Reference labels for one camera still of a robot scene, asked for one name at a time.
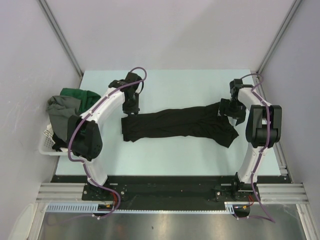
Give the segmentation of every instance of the shiny floor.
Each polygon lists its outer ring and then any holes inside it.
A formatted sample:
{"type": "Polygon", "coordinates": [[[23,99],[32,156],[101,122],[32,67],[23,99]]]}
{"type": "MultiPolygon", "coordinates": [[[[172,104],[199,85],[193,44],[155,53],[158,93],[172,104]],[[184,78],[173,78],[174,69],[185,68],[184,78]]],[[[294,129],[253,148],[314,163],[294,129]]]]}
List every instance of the shiny floor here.
{"type": "MultiPolygon", "coordinates": [[[[116,213],[102,220],[46,213],[39,240],[305,240],[295,205],[268,205],[276,223],[223,214],[116,213]]],[[[251,215],[263,215],[258,205],[251,215]]]]}

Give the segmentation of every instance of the cable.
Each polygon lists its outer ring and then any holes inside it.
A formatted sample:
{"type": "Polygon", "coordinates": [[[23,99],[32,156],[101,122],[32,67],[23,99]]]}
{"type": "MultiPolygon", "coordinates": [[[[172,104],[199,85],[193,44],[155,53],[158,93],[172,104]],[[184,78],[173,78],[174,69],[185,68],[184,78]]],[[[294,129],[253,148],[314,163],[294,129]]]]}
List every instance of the cable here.
{"type": "Polygon", "coordinates": [[[104,216],[99,216],[97,219],[104,219],[104,218],[110,216],[115,210],[117,210],[117,209],[119,208],[119,206],[120,206],[120,203],[121,203],[121,197],[120,197],[120,195],[119,195],[119,193],[118,193],[117,191],[115,191],[115,190],[113,190],[113,189],[111,189],[111,188],[108,188],[108,187],[105,187],[105,186],[102,186],[102,185],[98,184],[98,183],[92,178],[92,176],[90,175],[90,173],[89,173],[89,171],[88,171],[88,169],[87,169],[85,160],[83,160],[83,159],[73,159],[73,158],[72,158],[72,156],[71,156],[72,144],[73,144],[73,142],[74,142],[74,140],[75,140],[75,137],[76,137],[79,129],[81,128],[81,126],[82,126],[82,125],[85,123],[85,121],[90,117],[90,115],[91,115],[92,113],[94,113],[107,99],[109,99],[113,94],[115,94],[116,92],[118,92],[119,90],[121,90],[121,89],[123,89],[123,88],[130,87],[130,86],[132,86],[132,85],[136,85],[136,84],[142,83],[142,82],[144,82],[144,81],[146,80],[146,78],[147,78],[147,71],[146,71],[143,67],[140,67],[140,66],[135,67],[135,68],[133,68],[130,72],[133,72],[134,70],[137,70],[137,69],[141,69],[141,70],[144,71],[144,78],[141,79],[141,80],[139,80],[139,81],[136,81],[136,82],[131,82],[131,83],[122,85],[122,86],[116,88],[115,90],[113,90],[112,92],[110,92],[110,93],[109,93],[107,96],[105,96],[104,98],[102,98],[102,99],[98,102],[98,104],[92,109],[91,113],[87,114],[87,115],[81,120],[81,122],[79,123],[79,125],[75,128],[75,130],[74,130],[74,132],[73,132],[73,134],[72,134],[72,136],[71,136],[70,142],[69,142],[69,144],[68,144],[68,158],[69,158],[69,160],[70,160],[71,162],[75,162],[75,163],[79,163],[79,162],[82,163],[82,164],[83,164],[84,172],[85,172],[88,180],[90,180],[90,181],[91,181],[94,185],[96,185],[97,187],[99,187],[99,188],[101,188],[101,189],[103,189],[103,190],[109,191],[109,192],[111,192],[111,193],[114,193],[114,194],[117,196],[117,198],[118,198],[117,205],[114,206],[114,208],[113,208],[109,213],[107,213],[107,214],[104,215],[104,216]]]}
{"type": "Polygon", "coordinates": [[[268,104],[265,102],[265,100],[259,94],[257,94],[254,91],[263,82],[262,76],[259,73],[252,73],[252,74],[248,74],[248,75],[243,76],[241,79],[244,79],[244,78],[252,76],[252,75],[257,75],[257,76],[261,77],[261,82],[258,83],[257,85],[255,85],[251,89],[251,92],[257,99],[259,99],[259,101],[265,106],[265,109],[266,109],[266,142],[265,142],[264,147],[259,151],[258,159],[257,159],[256,164],[255,164],[255,166],[253,168],[253,171],[251,173],[251,187],[252,187],[252,190],[253,190],[253,194],[254,194],[255,198],[257,199],[260,207],[262,208],[262,210],[264,211],[264,213],[268,217],[265,217],[265,216],[237,217],[236,214],[234,214],[234,216],[237,218],[237,220],[238,219],[264,219],[264,220],[268,220],[270,222],[276,223],[274,218],[268,213],[266,207],[261,203],[260,198],[258,197],[257,191],[256,191],[255,186],[254,186],[254,177],[255,177],[255,174],[256,174],[256,170],[257,170],[257,168],[258,168],[258,166],[260,164],[260,161],[261,161],[261,158],[262,158],[264,150],[269,146],[269,142],[270,142],[270,124],[271,124],[271,122],[270,122],[270,109],[269,109],[268,104]]]}

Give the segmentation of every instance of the floor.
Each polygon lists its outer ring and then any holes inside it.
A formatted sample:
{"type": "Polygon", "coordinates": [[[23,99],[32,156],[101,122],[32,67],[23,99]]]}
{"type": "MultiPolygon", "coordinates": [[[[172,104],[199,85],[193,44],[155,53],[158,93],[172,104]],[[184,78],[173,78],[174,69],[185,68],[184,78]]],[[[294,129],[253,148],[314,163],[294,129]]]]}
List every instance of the floor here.
{"type": "MultiPolygon", "coordinates": [[[[148,70],[140,95],[140,113],[164,109],[206,106],[221,98],[230,98],[229,82],[249,74],[243,70],[148,70]]],[[[86,71],[80,88],[103,95],[113,80],[124,79],[126,71],[86,71]]],[[[245,84],[253,84],[251,77],[245,84]]],[[[247,151],[246,123],[235,127],[239,133],[229,148],[214,140],[196,137],[144,138],[124,142],[118,107],[102,129],[103,149],[99,161],[108,175],[135,176],[221,176],[234,175],[247,151]]],[[[81,164],[66,156],[59,160],[56,175],[84,175],[81,164]]],[[[280,175],[277,159],[271,149],[261,165],[259,175],[280,175]]]]}
{"type": "MultiPolygon", "coordinates": [[[[46,213],[39,240],[305,240],[295,205],[267,205],[276,223],[227,214],[115,213],[106,219],[46,213]]],[[[252,215],[263,215],[258,205],[252,215]]]]}

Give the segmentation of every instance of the white wall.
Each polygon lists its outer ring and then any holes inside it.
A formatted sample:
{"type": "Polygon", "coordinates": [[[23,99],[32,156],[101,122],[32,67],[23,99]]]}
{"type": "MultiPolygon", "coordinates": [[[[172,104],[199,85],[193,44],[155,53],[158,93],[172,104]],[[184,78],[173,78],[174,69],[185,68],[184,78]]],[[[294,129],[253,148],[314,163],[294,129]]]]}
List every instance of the white wall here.
{"type": "Polygon", "coordinates": [[[320,1],[304,1],[265,71],[267,98],[283,108],[281,142],[320,226],[320,1]]]}
{"type": "Polygon", "coordinates": [[[48,0],[86,70],[256,70],[292,2],[48,0]]]}
{"type": "Polygon", "coordinates": [[[55,158],[38,152],[46,100],[79,79],[37,1],[0,4],[0,239],[48,180],[55,158]]]}

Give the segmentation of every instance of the white table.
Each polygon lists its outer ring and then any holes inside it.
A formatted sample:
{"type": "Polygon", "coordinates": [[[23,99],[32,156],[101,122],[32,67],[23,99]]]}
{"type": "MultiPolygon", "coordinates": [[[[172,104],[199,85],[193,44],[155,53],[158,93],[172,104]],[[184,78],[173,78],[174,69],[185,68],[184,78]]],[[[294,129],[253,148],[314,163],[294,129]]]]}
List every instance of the white table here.
{"type": "MultiPolygon", "coordinates": [[[[104,94],[113,80],[124,79],[124,71],[86,71],[80,88],[104,94]]],[[[142,71],[137,71],[143,78],[142,71]]],[[[148,70],[140,95],[140,113],[164,109],[206,106],[230,98],[229,82],[249,74],[249,70],[148,70]]],[[[247,77],[245,84],[253,84],[247,77]]],[[[248,143],[246,122],[235,127],[239,136],[229,148],[212,139],[200,137],[142,138],[124,142],[121,118],[126,115],[118,107],[102,130],[101,157],[108,175],[131,176],[222,176],[234,175],[240,168],[248,143]]],[[[80,163],[60,157],[56,175],[85,175],[80,163]]],[[[279,176],[275,152],[269,151],[259,175],[279,176]]]]}

